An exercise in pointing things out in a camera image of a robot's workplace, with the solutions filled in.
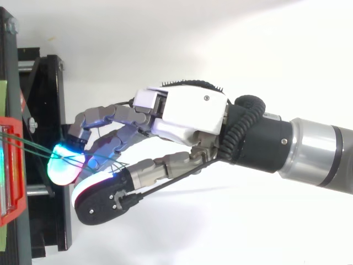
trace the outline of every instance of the black coiled cable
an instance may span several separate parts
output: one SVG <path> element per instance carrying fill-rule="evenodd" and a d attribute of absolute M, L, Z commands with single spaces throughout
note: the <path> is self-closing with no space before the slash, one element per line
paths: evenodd
<path fill-rule="evenodd" d="M 222 160 L 235 162 L 238 158 L 238 145 L 244 139 L 247 131 L 257 123 L 265 113 L 266 105 L 258 97 L 241 96 L 234 102 L 246 110 L 243 116 L 226 131 L 218 151 L 218 157 Z"/>

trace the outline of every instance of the blue led light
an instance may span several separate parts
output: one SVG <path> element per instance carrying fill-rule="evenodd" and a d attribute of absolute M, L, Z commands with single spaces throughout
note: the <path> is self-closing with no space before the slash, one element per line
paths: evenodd
<path fill-rule="evenodd" d="M 62 157 L 70 157 L 72 160 L 57 158 L 55 154 Z M 70 151 L 61 144 L 57 144 L 47 165 L 48 176 L 57 185 L 68 185 L 76 179 L 82 170 L 81 167 L 84 161 L 84 154 Z"/>

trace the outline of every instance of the wire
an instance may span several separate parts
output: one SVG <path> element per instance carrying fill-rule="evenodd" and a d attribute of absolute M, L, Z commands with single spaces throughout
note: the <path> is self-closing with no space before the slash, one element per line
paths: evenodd
<path fill-rule="evenodd" d="M 124 102 L 116 103 L 116 105 L 129 105 L 129 104 L 130 104 L 129 101 L 124 101 Z"/>
<path fill-rule="evenodd" d="M 36 143 L 34 143 L 34 142 L 28 141 L 28 140 L 26 140 L 26 139 L 24 139 L 24 138 L 17 137 L 17 136 L 12 135 L 12 134 L 6 134 L 6 133 L 4 133 L 4 132 L 0 132 L 0 138 L 4 138 L 4 137 L 5 137 L 5 138 L 15 139 L 15 140 L 18 140 L 18 141 L 20 141 L 20 142 L 23 142 L 24 144 L 27 144 L 27 145 L 29 145 L 29 146 L 31 146 L 31 147 L 34 147 L 34 148 L 37 148 L 37 149 L 41 150 L 42 152 L 46 152 L 46 153 L 49 154 L 50 156 L 48 156 L 48 155 L 43 155 L 43 154 L 41 154 L 41 153 L 38 153 L 38 152 L 33 151 L 33 150 L 30 150 L 30 149 L 26 149 L 26 148 L 24 148 L 24 147 L 21 147 L 21 146 L 16 145 L 16 144 L 14 144 L 14 143 L 12 143 L 12 142 L 9 142 L 9 141 L 6 141 L 6 140 L 2 139 L 4 142 L 7 142 L 8 144 L 14 145 L 15 147 L 20 148 L 20 149 L 22 149 L 22 150 L 24 150 L 24 151 L 26 151 L 26 152 L 32 153 L 32 154 L 34 154 L 34 155 L 38 155 L 38 156 L 43 157 L 43 158 L 46 158 L 46 159 L 50 159 L 50 158 L 53 158 L 53 159 L 63 159 L 65 162 L 67 162 L 67 163 L 70 164 L 70 165 L 73 165 L 73 166 L 82 168 L 82 169 L 84 169 L 84 170 L 89 170 L 91 173 L 95 173 L 95 170 L 93 170 L 92 168 L 90 168 L 90 167 L 87 166 L 87 165 L 86 165 L 86 167 L 81 167 L 81 166 L 78 166 L 78 165 L 74 165 L 74 164 L 72 164 L 72 163 L 69 163 L 69 162 L 67 161 L 67 160 L 71 160 L 71 161 L 73 161 L 73 162 L 78 162 L 78 163 L 84 165 L 83 162 L 80 162 L 80 161 L 77 161 L 77 160 L 73 159 L 73 157 L 81 156 L 81 154 L 80 154 L 80 155 L 76 155 L 76 156 L 65 156 L 65 157 L 63 157 L 63 156 L 61 156 L 61 155 L 59 155 L 59 154 L 57 154 L 57 153 L 52 152 L 50 149 L 48 149 L 48 148 L 46 148 L 46 147 L 44 147 L 44 146 L 42 146 L 42 145 L 36 144 Z M 112 158 L 110 158 L 110 157 L 106 157 L 106 156 L 102 156 L 102 155 L 90 154 L 90 153 L 84 153 L 84 154 L 82 154 L 82 155 L 94 155 L 94 156 L 102 157 L 102 158 L 105 158 L 105 159 L 107 159 L 107 160 L 111 160 L 111 161 L 114 161 L 114 162 L 119 163 L 119 164 L 122 166 L 122 168 L 124 168 L 126 165 L 128 165 L 127 163 L 122 163 L 122 162 L 119 162 L 119 161 L 115 161 L 114 159 L 112 159 Z M 121 170 L 120 167 L 118 167 L 117 165 L 114 165 L 114 166 L 115 166 L 118 170 Z"/>
<path fill-rule="evenodd" d="M 178 181 L 188 177 L 189 175 L 194 174 L 197 171 L 199 171 L 199 170 L 201 170 L 201 169 L 203 169 L 205 167 L 208 167 L 209 165 L 211 165 L 211 164 L 213 164 L 213 163 L 215 163 L 215 162 L 217 162 L 219 160 L 220 159 L 214 159 L 214 160 L 207 161 L 206 163 L 201 164 L 198 167 L 195 167 L 194 169 L 192 169 L 190 171 L 187 171 L 184 174 L 181 174 L 179 177 L 173 178 L 172 180 L 167 181 L 167 182 L 165 182 L 165 183 L 163 183 L 163 184 L 161 184 L 161 185 L 159 185 L 157 187 L 154 187 L 154 188 L 152 188 L 152 189 L 150 189 L 150 190 L 148 190 L 148 191 L 146 191 L 144 193 L 140 193 L 140 199 L 142 199 L 142 198 L 144 198 L 144 197 L 146 197 L 146 196 L 148 196 L 148 195 L 150 195 L 150 194 L 152 194 L 154 192 L 157 192 L 157 191 L 159 191 L 159 190 L 161 190 L 161 189 L 163 189 L 163 188 L 165 188 L 165 187 L 167 187 L 169 185 L 172 185 L 175 182 L 178 182 Z"/>
<path fill-rule="evenodd" d="M 46 151 L 46 150 L 45 150 L 45 151 L 42 150 L 42 151 L 43 151 L 43 152 L 47 152 L 47 153 L 50 154 L 50 155 L 52 155 L 52 154 L 53 154 L 53 155 L 56 155 L 57 157 L 52 157 L 52 156 L 48 156 L 48 155 L 43 155 L 43 154 L 38 153 L 38 152 L 36 152 L 36 151 L 33 151 L 33 150 L 30 150 L 30 149 L 24 148 L 24 147 L 22 147 L 22 146 L 20 146 L 20 145 L 17 145 L 17 144 L 15 144 L 15 143 L 13 143 L 13 142 L 10 142 L 10 141 L 5 140 L 5 139 L 4 139 L 4 135 L 5 135 L 5 138 L 10 138 L 10 139 L 18 140 L 18 141 L 23 142 L 23 143 L 25 143 L 25 144 L 28 144 L 28 145 L 30 145 L 30 146 L 32 146 L 32 147 L 38 147 L 38 146 L 39 146 L 39 149 L 41 149 L 41 150 L 42 150 L 42 149 L 46 149 L 46 148 L 43 147 L 43 146 L 41 146 L 41 145 L 38 145 L 38 144 L 36 144 L 36 143 L 30 142 L 30 141 L 28 141 L 28 140 L 26 140 L 26 139 L 23 139 L 23 138 L 14 136 L 14 135 L 5 134 L 5 133 L 2 133 L 2 132 L 0 133 L 0 139 L 1 139 L 1 141 L 6 142 L 6 143 L 8 143 L 8 144 L 10 144 L 10 145 L 13 145 L 13 146 L 15 146 L 15 147 L 17 147 L 17 148 L 19 148 L 19 149 L 22 149 L 22 150 L 24 150 L 25 152 L 32 153 L 33 155 L 40 156 L 40 157 L 43 157 L 43 158 L 46 158 L 46 159 L 51 159 L 51 158 L 53 158 L 53 159 L 63 159 L 63 160 L 64 160 L 66 163 L 68 163 L 69 165 L 72 165 L 72 166 L 75 166 L 75 167 L 78 167 L 78 168 L 82 168 L 82 169 L 84 169 L 84 170 L 89 171 L 90 173 L 94 173 L 94 170 L 93 170 L 92 168 L 90 168 L 90 167 L 88 167 L 88 168 L 83 168 L 82 166 L 75 165 L 75 164 L 73 164 L 73 163 L 68 162 L 67 160 L 71 160 L 71 161 L 74 161 L 74 162 L 83 164 L 83 163 L 80 162 L 80 161 L 77 161 L 77 160 L 75 160 L 75 159 L 72 159 L 71 157 L 73 157 L 73 156 L 63 157 L 63 156 L 61 156 L 61 155 L 59 155 L 59 154 L 57 154 L 57 153 L 54 153 L 54 152 L 50 151 L 49 149 L 48 149 L 49 151 Z"/>

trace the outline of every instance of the metal rod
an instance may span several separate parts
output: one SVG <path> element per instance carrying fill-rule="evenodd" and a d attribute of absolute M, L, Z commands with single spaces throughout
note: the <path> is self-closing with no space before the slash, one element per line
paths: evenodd
<path fill-rule="evenodd" d="M 40 195 L 49 195 L 45 185 L 38 184 L 38 185 L 27 186 L 27 196 L 40 196 Z"/>
<path fill-rule="evenodd" d="M 19 72 L 30 72 L 32 71 L 34 61 L 19 61 L 18 71 Z"/>

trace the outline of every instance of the black cable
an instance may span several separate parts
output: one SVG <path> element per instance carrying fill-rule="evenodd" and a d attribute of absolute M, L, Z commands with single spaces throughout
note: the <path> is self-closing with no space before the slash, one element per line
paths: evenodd
<path fill-rule="evenodd" d="M 116 105 L 130 105 L 130 101 L 119 102 Z"/>
<path fill-rule="evenodd" d="M 159 185 L 157 187 L 154 187 L 154 188 L 152 188 L 152 189 L 150 189 L 150 190 L 148 190 L 148 191 L 146 191 L 144 193 L 140 193 L 140 199 L 143 199 L 144 197 L 146 197 L 146 196 L 148 196 L 148 195 L 150 195 L 150 194 L 152 194 L 154 192 L 157 192 L 157 191 L 159 191 L 159 190 L 161 190 L 161 189 L 163 189 L 163 188 L 165 188 L 165 187 L 167 187 L 169 185 L 172 185 L 175 182 L 178 182 L 178 181 L 188 177 L 189 175 L 194 174 L 197 171 L 199 171 L 201 169 L 204 169 L 205 167 L 208 167 L 209 165 L 211 165 L 211 164 L 213 164 L 213 163 L 215 163 L 217 161 L 219 161 L 219 159 L 210 160 L 210 161 L 208 161 L 208 162 L 206 162 L 206 163 L 204 163 L 202 165 L 199 165 L 198 167 L 195 167 L 194 169 L 192 169 L 190 171 L 187 171 L 184 174 L 181 174 L 179 177 L 173 178 L 172 180 L 167 181 L 167 182 L 165 182 L 165 183 L 163 183 L 163 184 L 161 184 L 161 185 Z"/>
<path fill-rule="evenodd" d="M 226 131 L 217 154 L 219 158 L 233 162 L 237 160 L 239 154 L 239 143 L 243 141 L 247 131 L 261 119 L 266 108 L 260 98 L 249 95 L 237 98 L 234 103 L 246 108 L 247 111 L 238 122 Z"/>

